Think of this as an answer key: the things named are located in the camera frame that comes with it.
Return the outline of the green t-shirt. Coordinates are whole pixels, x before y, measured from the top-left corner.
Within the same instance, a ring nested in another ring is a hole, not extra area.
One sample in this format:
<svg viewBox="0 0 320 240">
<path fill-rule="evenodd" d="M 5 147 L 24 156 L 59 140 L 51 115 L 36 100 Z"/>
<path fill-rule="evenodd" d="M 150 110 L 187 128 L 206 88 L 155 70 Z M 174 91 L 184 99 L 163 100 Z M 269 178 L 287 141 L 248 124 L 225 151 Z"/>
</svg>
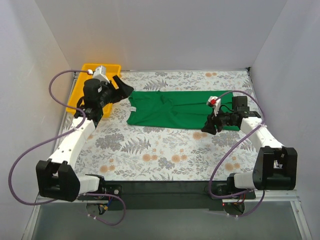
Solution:
<svg viewBox="0 0 320 240">
<path fill-rule="evenodd" d="M 133 91 L 128 98 L 131 108 L 127 123 L 132 126 L 200 130 L 212 109 L 211 96 L 221 91 Z"/>
</svg>

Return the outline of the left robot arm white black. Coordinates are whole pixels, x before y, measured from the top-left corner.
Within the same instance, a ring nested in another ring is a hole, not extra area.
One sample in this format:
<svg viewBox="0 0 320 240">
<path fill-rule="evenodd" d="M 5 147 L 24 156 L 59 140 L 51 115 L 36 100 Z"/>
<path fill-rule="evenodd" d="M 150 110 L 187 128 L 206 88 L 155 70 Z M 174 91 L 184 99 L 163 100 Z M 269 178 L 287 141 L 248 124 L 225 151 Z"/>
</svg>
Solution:
<svg viewBox="0 0 320 240">
<path fill-rule="evenodd" d="M 115 75 L 114 83 L 91 78 L 84 82 L 83 97 L 77 103 L 73 118 L 74 128 L 48 160 L 36 165 L 39 194 L 42 197 L 73 202 L 81 194 L 89 193 L 95 200 L 106 196 L 104 178 L 74 171 L 78 156 L 88 137 L 96 130 L 104 113 L 103 108 L 128 98 L 134 88 Z"/>
</svg>

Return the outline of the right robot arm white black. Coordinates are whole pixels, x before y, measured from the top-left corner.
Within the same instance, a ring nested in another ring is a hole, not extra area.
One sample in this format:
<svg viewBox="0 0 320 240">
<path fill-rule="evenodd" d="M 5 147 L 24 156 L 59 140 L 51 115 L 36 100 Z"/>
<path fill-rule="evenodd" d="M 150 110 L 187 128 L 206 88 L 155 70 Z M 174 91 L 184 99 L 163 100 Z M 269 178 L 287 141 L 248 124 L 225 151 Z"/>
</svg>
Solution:
<svg viewBox="0 0 320 240">
<path fill-rule="evenodd" d="M 234 96 L 230 112 L 222 111 L 221 100 L 216 96 L 211 96 L 207 105 L 212 113 L 207 116 L 202 132 L 215 135 L 223 127 L 238 127 L 258 152 L 253 171 L 231 176 L 233 182 L 226 186 L 230 198 L 239 198 L 245 189 L 290 191 L 295 188 L 297 151 L 276 140 L 259 113 L 250 110 L 246 96 Z"/>
</svg>

